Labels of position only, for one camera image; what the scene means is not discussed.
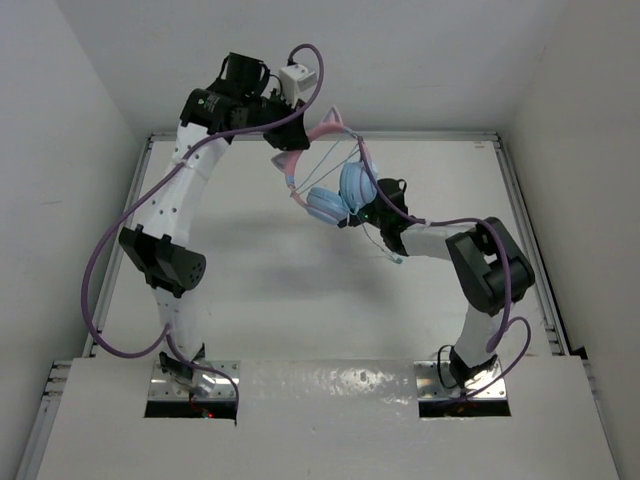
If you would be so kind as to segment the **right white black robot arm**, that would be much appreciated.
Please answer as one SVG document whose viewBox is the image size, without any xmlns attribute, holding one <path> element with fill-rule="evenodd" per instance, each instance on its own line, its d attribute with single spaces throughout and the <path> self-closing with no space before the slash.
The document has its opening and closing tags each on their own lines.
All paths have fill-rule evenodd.
<svg viewBox="0 0 640 480">
<path fill-rule="evenodd" d="M 451 262 L 468 302 L 462 331 L 450 348 L 449 371 L 463 388 L 493 367 L 513 304 L 535 283 L 533 268 L 496 217 L 419 222 L 408 214 L 406 183 L 384 178 L 368 219 L 386 247 L 402 257 L 425 256 Z"/>
</svg>

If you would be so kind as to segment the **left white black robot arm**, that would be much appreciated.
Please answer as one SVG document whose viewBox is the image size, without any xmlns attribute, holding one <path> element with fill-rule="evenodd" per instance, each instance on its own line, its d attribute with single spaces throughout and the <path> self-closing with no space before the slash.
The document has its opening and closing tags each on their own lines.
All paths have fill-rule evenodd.
<svg viewBox="0 0 640 480">
<path fill-rule="evenodd" d="M 174 154 L 163 179 L 139 199 L 147 211 L 118 242 L 153 292 L 168 355 L 188 361 L 203 349 L 197 322 L 183 305 L 204 277 L 206 258 L 189 249 L 191 225 L 213 169 L 237 135 L 259 132 L 275 149 L 309 147 L 303 92 L 320 92 L 324 69 L 293 58 L 278 73 L 230 53 L 216 79 L 194 89 L 179 116 Z"/>
</svg>

